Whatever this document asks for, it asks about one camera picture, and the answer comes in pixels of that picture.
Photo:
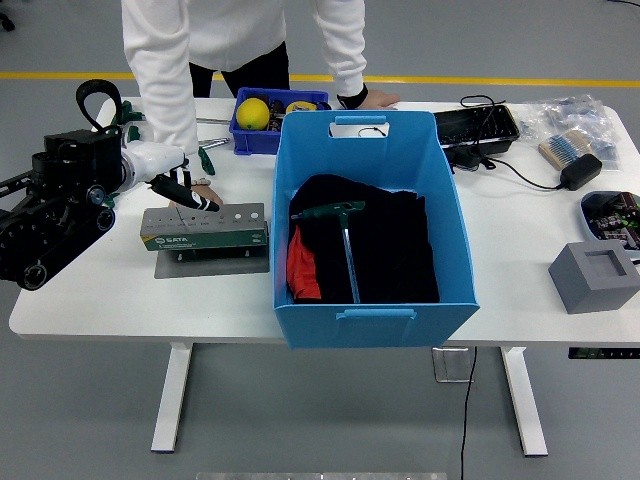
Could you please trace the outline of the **person's left hand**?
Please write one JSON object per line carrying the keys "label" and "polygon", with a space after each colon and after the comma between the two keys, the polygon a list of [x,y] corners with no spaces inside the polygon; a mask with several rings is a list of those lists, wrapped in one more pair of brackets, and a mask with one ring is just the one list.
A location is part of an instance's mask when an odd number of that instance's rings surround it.
{"label": "person's left hand", "polygon": [[398,94],[364,88],[358,95],[345,98],[343,104],[349,110],[378,110],[393,109],[399,101]]}

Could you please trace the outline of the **person's right hand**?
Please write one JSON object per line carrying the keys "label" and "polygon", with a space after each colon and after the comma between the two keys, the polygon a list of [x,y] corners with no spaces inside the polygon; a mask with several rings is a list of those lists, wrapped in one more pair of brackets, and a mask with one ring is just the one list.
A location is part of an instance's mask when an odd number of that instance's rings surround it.
{"label": "person's right hand", "polygon": [[218,206],[223,204],[223,200],[209,185],[192,185],[191,190],[200,197]]}

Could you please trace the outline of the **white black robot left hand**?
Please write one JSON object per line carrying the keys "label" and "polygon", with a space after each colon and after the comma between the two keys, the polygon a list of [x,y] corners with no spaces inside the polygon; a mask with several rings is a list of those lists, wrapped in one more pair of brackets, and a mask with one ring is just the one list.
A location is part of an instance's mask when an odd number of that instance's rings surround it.
{"label": "white black robot left hand", "polygon": [[174,203],[202,211],[218,212],[220,205],[191,189],[188,159],[175,146],[135,140],[121,149],[123,193],[146,183],[158,195]]}

